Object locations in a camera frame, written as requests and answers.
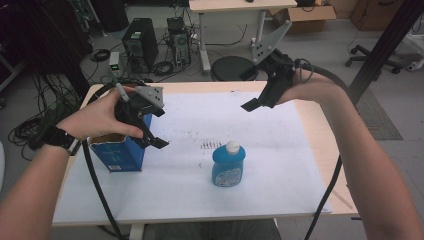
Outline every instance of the blue bottle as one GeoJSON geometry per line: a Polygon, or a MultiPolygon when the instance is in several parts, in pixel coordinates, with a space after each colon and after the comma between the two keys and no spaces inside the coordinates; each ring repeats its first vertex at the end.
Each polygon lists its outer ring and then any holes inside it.
{"type": "Polygon", "coordinates": [[[212,159],[212,182],[219,187],[232,187],[240,183],[246,151],[236,141],[217,148],[212,159]]]}

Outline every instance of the cardboard box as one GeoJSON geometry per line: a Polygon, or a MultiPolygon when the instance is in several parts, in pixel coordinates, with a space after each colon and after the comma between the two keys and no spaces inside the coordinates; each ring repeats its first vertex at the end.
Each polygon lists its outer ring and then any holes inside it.
{"type": "Polygon", "coordinates": [[[331,0],[337,19],[350,19],[359,0],[331,0]]]}
{"type": "Polygon", "coordinates": [[[326,20],[336,19],[336,13],[333,6],[296,7],[282,9],[272,19],[277,26],[290,20],[293,25],[287,33],[311,33],[321,32],[326,20]]]}
{"type": "MultiPolygon", "coordinates": [[[[150,127],[152,114],[144,116],[144,122],[150,127]]],[[[94,153],[111,172],[141,171],[144,151],[130,137],[122,134],[108,134],[89,139],[94,153]]]]}
{"type": "Polygon", "coordinates": [[[359,0],[351,21],[360,31],[384,31],[402,4],[403,0],[359,0]]]}

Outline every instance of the black wristwatch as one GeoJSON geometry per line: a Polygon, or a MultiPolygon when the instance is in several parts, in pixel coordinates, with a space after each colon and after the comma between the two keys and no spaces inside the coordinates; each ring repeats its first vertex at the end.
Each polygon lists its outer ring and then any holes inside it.
{"type": "Polygon", "coordinates": [[[75,155],[81,145],[74,136],[52,125],[47,127],[42,141],[48,145],[63,147],[71,156],[75,155]]]}

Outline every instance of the hand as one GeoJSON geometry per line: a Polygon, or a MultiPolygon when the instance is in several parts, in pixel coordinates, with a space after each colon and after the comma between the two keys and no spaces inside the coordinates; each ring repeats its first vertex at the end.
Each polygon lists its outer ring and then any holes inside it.
{"type": "MultiPolygon", "coordinates": [[[[310,71],[302,70],[302,78],[309,76],[310,73],[310,71]]],[[[299,70],[297,70],[293,79],[293,87],[284,92],[277,104],[294,99],[315,101],[322,107],[329,107],[334,101],[348,100],[348,96],[332,80],[318,73],[313,73],[308,82],[302,83],[299,70]]]]}
{"type": "MultiPolygon", "coordinates": [[[[132,92],[134,89],[125,87],[125,91],[132,92]]],[[[79,140],[103,136],[109,133],[142,138],[143,131],[141,129],[116,120],[115,105],[119,98],[118,90],[113,89],[106,96],[97,99],[59,122],[57,127],[79,140]]]]}

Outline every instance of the bottle cap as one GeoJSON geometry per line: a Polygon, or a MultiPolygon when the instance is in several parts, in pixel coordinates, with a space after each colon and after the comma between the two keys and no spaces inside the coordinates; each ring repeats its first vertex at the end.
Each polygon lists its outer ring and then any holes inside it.
{"type": "Polygon", "coordinates": [[[240,150],[240,143],[237,141],[229,141],[225,145],[225,149],[227,150],[227,153],[230,155],[236,155],[238,151],[240,150]]]}

